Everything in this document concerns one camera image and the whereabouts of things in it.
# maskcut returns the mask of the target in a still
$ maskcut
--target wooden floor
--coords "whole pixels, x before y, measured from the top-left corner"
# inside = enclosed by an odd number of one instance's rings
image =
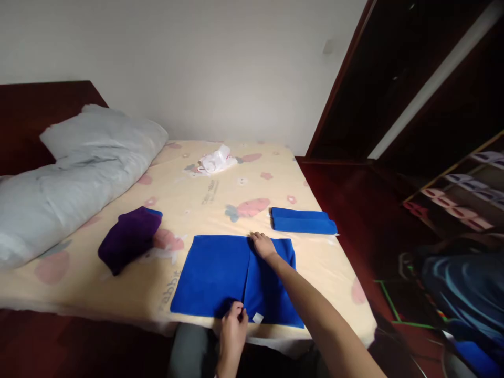
[[[390,325],[392,313],[375,279],[397,278],[397,256],[437,238],[400,208],[386,182],[369,166],[301,164],[338,237],[381,330],[370,348],[389,378],[442,377],[435,333]],[[0,376],[166,376],[171,340],[140,329],[29,311],[0,310]]]

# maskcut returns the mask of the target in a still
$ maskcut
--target bed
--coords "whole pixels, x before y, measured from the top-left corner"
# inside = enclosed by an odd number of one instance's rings
[[[84,104],[106,106],[88,81],[0,86],[0,96],[9,98],[2,117],[8,125],[3,144],[10,145],[0,149],[0,175],[52,163],[38,140],[45,127],[76,115]],[[222,142],[238,164],[212,176],[201,174],[198,159]],[[162,211],[159,235],[168,247],[145,254],[114,277],[98,258],[98,247],[118,216],[139,206]],[[213,318],[170,312],[192,240],[195,235],[245,236],[258,230],[292,239],[299,273],[369,346],[376,322],[337,237],[276,232],[269,213],[273,206],[320,210],[286,146],[169,140],[138,182],[62,240],[49,257],[0,273],[0,307],[124,322],[162,334],[171,334],[178,322],[211,328]],[[306,328],[281,325],[251,323],[248,336],[249,342],[288,355],[298,354],[310,341]]]

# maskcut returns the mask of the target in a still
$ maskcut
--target wooden headboard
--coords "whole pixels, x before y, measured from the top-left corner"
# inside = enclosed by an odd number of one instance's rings
[[[0,85],[0,176],[53,164],[39,135],[86,104],[108,107],[91,81]]]

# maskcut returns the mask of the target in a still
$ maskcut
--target fingers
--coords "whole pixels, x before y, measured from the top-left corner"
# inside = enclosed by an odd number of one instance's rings
[[[269,239],[264,233],[259,233],[259,231],[253,232],[250,234],[250,237],[253,241],[261,240],[261,239]]]
[[[247,309],[243,307],[243,311],[241,312],[241,323],[245,324],[245,327],[247,327],[248,324],[248,314],[247,314]]]
[[[231,305],[231,308],[229,309],[229,315],[234,316],[238,318],[238,315],[242,313],[242,308],[243,308],[243,303],[235,301]]]

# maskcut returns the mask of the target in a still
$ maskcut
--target white label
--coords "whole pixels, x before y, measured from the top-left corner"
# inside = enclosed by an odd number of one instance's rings
[[[264,319],[264,316],[262,316],[259,312],[256,312],[256,314],[252,318],[252,320],[254,321],[255,324],[261,324],[263,319]]]

